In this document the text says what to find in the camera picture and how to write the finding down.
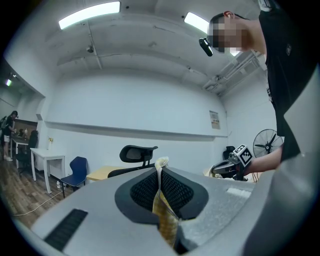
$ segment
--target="neck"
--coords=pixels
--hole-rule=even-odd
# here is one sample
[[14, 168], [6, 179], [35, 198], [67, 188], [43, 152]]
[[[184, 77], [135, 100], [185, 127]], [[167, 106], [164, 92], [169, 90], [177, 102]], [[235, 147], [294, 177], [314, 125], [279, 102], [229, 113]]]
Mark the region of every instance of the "neck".
[[256, 50], [266, 55], [266, 41], [259, 20], [245, 20], [245, 25], [249, 33], [249, 41], [247, 47], [251, 50]]

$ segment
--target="yellow table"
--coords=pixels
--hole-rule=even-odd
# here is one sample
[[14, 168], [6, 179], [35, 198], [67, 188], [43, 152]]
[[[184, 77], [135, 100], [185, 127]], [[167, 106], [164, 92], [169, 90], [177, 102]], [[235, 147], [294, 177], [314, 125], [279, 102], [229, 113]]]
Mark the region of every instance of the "yellow table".
[[102, 181], [108, 178], [108, 174], [114, 170], [125, 169], [118, 166], [103, 166], [100, 169], [88, 174], [86, 178], [91, 181]]

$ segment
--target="ear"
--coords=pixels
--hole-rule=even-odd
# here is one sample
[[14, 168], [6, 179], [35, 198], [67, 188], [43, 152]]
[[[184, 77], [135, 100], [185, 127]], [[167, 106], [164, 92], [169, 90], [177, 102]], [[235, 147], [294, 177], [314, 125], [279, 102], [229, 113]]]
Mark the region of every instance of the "ear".
[[230, 19], [234, 19], [234, 18], [235, 18], [235, 14], [234, 14], [232, 11], [229, 11], [229, 10], [225, 11], [225, 12], [223, 13], [223, 15], [224, 15], [225, 17], [227, 17], [227, 18], [230, 18]]

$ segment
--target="white table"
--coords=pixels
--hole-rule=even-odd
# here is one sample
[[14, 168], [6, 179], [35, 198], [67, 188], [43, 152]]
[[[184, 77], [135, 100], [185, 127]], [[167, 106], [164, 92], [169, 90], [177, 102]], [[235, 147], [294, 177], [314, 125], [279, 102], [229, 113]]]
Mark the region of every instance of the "white table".
[[35, 161], [34, 161], [34, 155], [37, 155], [41, 158], [43, 158], [43, 168], [44, 168], [44, 180], [46, 185], [46, 191], [48, 194], [51, 194], [50, 185], [49, 185], [49, 179], [50, 176], [50, 166], [48, 165], [49, 160], [59, 160], [61, 159], [61, 171], [62, 176], [66, 176], [65, 172], [65, 155], [56, 151], [51, 151], [43, 148], [30, 148], [31, 150], [31, 166], [32, 166], [32, 175], [33, 180], [36, 181], [36, 173], [35, 173]]
[[16, 168], [19, 169], [19, 161], [17, 160], [17, 155], [18, 155], [18, 146], [19, 145], [24, 145], [28, 146], [28, 141], [24, 140], [23, 138], [17, 138], [17, 137], [12, 137], [10, 141], [10, 157], [12, 158], [12, 141], [15, 142], [15, 163], [16, 163]]

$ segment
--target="man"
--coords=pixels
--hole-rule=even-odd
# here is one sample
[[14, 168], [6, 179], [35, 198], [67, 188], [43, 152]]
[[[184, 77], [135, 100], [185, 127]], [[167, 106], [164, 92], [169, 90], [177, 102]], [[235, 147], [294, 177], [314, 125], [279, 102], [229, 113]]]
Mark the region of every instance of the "man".
[[280, 162], [300, 153], [284, 114], [316, 67], [310, 45], [289, 16], [269, 0], [259, 0], [259, 5], [261, 12], [257, 20], [225, 11], [212, 18], [207, 33], [209, 45], [219, 52], [236, 48], [242, 52], [256, 50], [265, 55], [267, 93], [275, 110], [277, 135], [285, 138], [279, 149], [255, 158], [245, 175], [276, 169]]
[[9, 156], [9, 143], [10, 143], [10, 136], [11, 133], [14, 133], [15, 130], [13, 129], [14, 126], [14, 120], [18, 116], [17, 111], [13, 111], [10, 116], [6, 119], [5, 122], [5, 128], [3, 131], [3, 137], [4, 137], [4, 150], [3, 150], [3, 159], [7, 160], [8, 162], [12, 162], [12, 158]]

